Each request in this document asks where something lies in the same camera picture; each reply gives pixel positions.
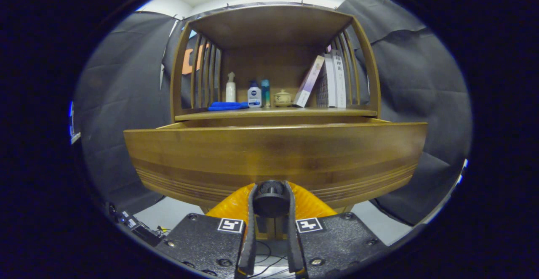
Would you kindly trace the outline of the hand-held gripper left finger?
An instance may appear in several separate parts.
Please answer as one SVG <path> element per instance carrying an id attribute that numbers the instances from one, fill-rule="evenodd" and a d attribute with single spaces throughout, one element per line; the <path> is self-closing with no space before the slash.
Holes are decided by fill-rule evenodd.
<path id="1" fill-rule="evenodd" d="M 162 253 L 205 279 L 246 279 L 256 258 L 256 184 L 233 192 L 206 215 L 190 213 L 164 237 Z"/>

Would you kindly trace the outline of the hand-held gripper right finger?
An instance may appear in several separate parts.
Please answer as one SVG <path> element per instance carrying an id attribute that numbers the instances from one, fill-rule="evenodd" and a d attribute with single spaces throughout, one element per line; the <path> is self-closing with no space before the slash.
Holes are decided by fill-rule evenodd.
<path id="1" fill-rule="evenodd" d="M 353 279 L 389 252 L 389 247 L 353 212 L 297 218 L 289 182 L 288 266 L 297 279 Z"/>

